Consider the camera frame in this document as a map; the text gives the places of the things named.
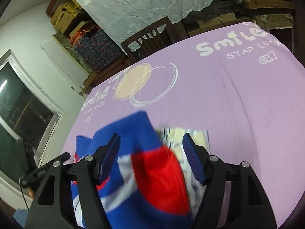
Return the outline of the person's left hand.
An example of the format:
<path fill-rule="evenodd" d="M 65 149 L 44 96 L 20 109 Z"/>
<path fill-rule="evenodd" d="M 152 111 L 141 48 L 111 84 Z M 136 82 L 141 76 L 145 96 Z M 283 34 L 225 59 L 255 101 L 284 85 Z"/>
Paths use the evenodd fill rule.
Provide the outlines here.
<path fill-rule="evenodd" d="M 31 188 L 28 188 L 28 195 L 32 200 L 35 198 L 35 193 Z"/>

